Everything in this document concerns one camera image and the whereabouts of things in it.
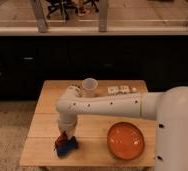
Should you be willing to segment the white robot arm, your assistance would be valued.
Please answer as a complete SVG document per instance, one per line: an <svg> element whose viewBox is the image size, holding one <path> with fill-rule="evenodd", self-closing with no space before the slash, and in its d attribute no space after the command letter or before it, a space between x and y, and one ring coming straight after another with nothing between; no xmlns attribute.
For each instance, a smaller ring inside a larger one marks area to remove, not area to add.
<svg viewBox="0 0 188 171"><path fill-rule="evenodd" d="M93 98L83 97L78 87L70 86L56 110L59 129L67 133L75 129L79 114L155 120L155 171L188 171L188 86Z"/></svg>

